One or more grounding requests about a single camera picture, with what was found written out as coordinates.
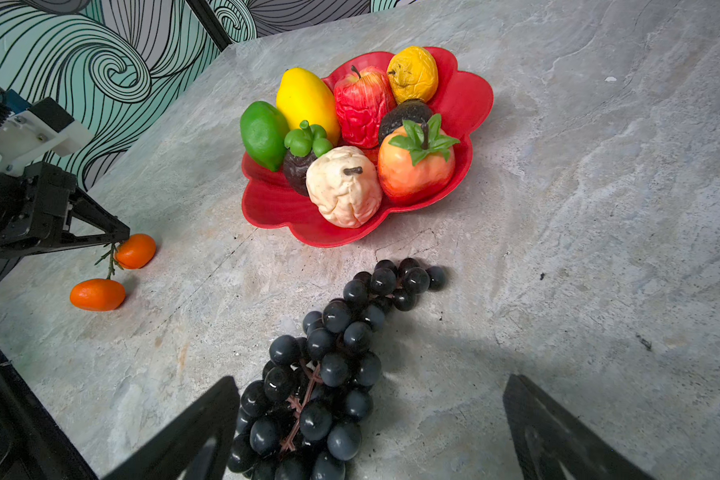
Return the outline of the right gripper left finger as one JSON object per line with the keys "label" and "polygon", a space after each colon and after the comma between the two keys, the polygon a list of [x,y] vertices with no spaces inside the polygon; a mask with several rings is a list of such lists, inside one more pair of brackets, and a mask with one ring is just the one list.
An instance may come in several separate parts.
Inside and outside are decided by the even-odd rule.
{"label": "right gripper left finger", "polygon": [[240,395],[224,376],[108,479],[221,479],[236,431]]}

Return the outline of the dark purple fake grapes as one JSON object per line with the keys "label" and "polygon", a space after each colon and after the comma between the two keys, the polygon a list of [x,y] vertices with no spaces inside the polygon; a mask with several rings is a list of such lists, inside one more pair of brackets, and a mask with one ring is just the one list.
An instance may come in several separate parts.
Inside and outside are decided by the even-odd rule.
{"label": "dark purple fake grapes", "polygon": [[303,336],[274,339],[260,379],[242,392],[228,470],[247,479],[346,478],[382,376],[374,335],[391,313],[413,309],[420,295],[447,284],[441,266],[384,259],[308,312]]}

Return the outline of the dark brown fake avocado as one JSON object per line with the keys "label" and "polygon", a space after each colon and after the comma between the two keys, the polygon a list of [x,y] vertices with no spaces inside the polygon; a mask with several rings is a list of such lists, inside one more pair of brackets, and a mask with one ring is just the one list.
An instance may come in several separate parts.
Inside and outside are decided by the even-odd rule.
{"label": "dark brown fake avocado", "polygon": [[309,196],[306,174],[312,163],[334,148],[327,131],[320,125],[303,120],[284,139],[286,155],[283,174],[289,185],[300,195]]}

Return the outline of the green fake lime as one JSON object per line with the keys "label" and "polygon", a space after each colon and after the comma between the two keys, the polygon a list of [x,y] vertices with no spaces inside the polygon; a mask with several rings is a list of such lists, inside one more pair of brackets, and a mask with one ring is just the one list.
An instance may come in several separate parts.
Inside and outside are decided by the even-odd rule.
{"label": "green fake lime", "polygon": [[250,104],[240,118],[246,153],[259,166],[279,172],[286,155],[284,139],[290,129],[284,115],[265,101]]}

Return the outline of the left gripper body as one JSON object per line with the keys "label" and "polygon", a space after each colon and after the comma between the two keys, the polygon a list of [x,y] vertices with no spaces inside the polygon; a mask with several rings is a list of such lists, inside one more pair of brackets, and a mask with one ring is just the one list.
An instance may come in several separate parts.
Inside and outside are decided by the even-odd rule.
{"label": "left gripper body", "polygon": [[68,232],[74,175],[49,163],[35,163],[24,174],[0,173],[0,258],[18,258],[78,247]]}

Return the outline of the orange cherry tomato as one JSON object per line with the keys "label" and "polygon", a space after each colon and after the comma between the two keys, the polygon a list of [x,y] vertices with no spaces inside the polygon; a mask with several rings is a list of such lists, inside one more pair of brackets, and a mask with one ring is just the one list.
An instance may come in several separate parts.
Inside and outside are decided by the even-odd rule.
{"label": "orange cherry tomato", "polygon": [[111,279],[91,279],[76,285],[70,292],[70,303],[87,311],[112,311],[126,298],[125,287]]}
{"label": "orange cherry tomato", "polygon": [[124,269],[141,269],[155,256],[156,241],[147,234],[134,234],[120,244],[115,252],[115,260]]}

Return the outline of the cream fake pear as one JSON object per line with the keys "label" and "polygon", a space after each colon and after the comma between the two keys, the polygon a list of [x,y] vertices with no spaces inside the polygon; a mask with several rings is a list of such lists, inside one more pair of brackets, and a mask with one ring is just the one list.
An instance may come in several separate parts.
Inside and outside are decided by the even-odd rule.
{"label": "cream fake pear", "polygon": [[307,170],[310,200],[340,228],[359,228],[378,211],[383,192],[375,165],[354,146],[334,148]]}

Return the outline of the red fake strawberry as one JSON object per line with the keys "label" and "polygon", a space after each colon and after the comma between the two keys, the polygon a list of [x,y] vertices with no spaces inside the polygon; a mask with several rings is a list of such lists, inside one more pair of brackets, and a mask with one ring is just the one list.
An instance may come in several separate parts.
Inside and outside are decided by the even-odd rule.
{"label": "red fake strawberry", "polygon": [[378,151],[382,190],[398,205],[414,204],[437,194],[454,175],[454,147],[458,144],[458,139],[443,130],[439,113],[422,123],[405,119],[384,138]]}

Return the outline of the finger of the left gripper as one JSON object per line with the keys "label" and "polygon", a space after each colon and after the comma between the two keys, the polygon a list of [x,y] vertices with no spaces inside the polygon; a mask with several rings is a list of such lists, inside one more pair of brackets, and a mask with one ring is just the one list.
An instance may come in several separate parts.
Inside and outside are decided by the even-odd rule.
{"label": "finger of the left gripper", "polygon": [[124,242],[131,236],[130,228],[110,214],[84,190],[77,187],[69,196],[70,210],[66,221],[71,226],[71,219],[77,219],[98,230],[98,233],[78,236],[67,232],[65,246],[69,248],[87,248]]}

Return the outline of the red fake wrinkled fruit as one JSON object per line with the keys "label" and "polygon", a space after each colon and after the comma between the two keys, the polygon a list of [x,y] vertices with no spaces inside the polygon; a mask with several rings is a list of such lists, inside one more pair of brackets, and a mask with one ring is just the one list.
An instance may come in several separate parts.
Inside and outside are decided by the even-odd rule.
{"label": "red fake wrinkled fruit", "polygon": [[335,109],[346,143],[375,148],[384,116],[397,105],[385,72],[373,66],[350,72],[334,86]]}

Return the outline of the small yellow fake pear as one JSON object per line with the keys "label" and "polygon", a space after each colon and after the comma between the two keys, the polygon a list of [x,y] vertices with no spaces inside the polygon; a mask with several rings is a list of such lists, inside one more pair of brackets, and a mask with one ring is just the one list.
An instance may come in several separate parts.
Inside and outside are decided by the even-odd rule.
{"label": "small yellow fake pear", "polygon": [[439,85],[435,58],[419,46],[407,47],[394,55],[388,64],[387,76],[398,104],[408,100],[428,102]]}

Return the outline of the yellow fake lemon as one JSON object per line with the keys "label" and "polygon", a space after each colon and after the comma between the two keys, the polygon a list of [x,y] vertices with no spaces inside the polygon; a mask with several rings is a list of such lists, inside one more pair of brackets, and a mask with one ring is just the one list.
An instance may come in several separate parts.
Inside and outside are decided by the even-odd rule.
{"label": "yellow fake lemon", "polygon": [[319,125],[334,146],[339,143],[341,129],[330,88],[314,73],[303,68],[287,70],[276,95],[276,107],[284,115],[290,130],[298,129],[307,120]]}

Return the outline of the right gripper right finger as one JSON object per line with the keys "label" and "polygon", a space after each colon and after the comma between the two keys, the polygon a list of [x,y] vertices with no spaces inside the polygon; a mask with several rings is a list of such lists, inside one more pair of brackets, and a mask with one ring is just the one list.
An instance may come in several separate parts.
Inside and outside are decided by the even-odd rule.
{"label": "right gripper right finger", "polygon": [[525,479],[652,478],[527,376],[510,375],[502,401]]}

